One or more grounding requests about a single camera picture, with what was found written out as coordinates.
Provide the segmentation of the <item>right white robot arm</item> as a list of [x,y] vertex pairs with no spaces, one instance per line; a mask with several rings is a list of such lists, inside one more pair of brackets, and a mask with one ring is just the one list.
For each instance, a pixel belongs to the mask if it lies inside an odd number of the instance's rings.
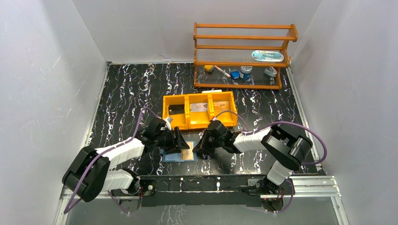
[[233,131],[219,120],[213,120],[192,151],[210,154],[216,148],[223,148],[228,153],[241,154],[267,150],[276,161],[264,178],[264,187],[268,193],[277,194],[293,171],[301,168],[313,146],[312,141],[295,127],[302,128],[296,123],[279,121],[259,131]]

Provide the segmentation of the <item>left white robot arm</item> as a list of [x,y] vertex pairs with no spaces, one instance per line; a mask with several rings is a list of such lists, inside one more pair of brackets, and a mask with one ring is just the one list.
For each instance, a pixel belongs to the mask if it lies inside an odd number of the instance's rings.
[[164,153],[181,153],[190,149],[179,127],[171,127],[172,119],[152,118],[134,137],[104,147],[83,147],[68,170],[62,183],[85,202],[95,199],[101,192],[124,190],[129,195],[143,194],[148,189],[141,184],[139,175],[128,169],[113,170],[113,167],[144,153],[160,149]]

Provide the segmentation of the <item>orange credit card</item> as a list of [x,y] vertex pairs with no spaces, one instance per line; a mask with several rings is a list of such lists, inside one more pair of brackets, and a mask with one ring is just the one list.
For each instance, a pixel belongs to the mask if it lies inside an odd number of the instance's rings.
[[193,153],[194,142],[187,142],[189,149],[184,149],[181,152],[181,159],[183,161],[194,161],[195,155]]
[[214,101],[213,108],[215,111],[230,110],[230,102],[229,101]]

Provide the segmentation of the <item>yellow three-compartment bin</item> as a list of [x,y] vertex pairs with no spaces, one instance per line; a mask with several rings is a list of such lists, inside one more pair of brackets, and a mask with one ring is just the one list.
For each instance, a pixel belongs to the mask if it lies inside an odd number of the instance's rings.
[[170,128],[206,128],[214,117],[227,127],[237,125],[237,107],[231,91],[163,96],[162,118],[171,118]]

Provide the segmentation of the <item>orange wooden shelf rack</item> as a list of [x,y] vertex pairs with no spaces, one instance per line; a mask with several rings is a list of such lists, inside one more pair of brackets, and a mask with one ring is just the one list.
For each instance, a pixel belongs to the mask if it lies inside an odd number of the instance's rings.
[[[280,90],[281,69],[290,65],[288,45],[296,42],[299,34],[295,24],[216,24],[195,23],[194,40],[194,87]],[[282,62],[262,62],[252,58],[255,50],[280,52]],[[230,74],[240,72],[241,66],[252,66],[250,80],[232,79],[216,68],[212,73],[204,70],[205,65],[216,65]],[[270,77],[264,74],[268,67],[274,67],[278,74]]]

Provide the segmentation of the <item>blue card holder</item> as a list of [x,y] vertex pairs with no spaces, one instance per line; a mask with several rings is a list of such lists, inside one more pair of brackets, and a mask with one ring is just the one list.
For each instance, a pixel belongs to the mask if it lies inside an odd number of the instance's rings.
[[196,162],[198,160],[197,154],[194,153],[195,159],[194,161],[183,161],[181,159],[181,153],[174,153],[174,154],[164,154],[163,149],[160,149],[160,154],[163,156],[163,161],[164,162]]

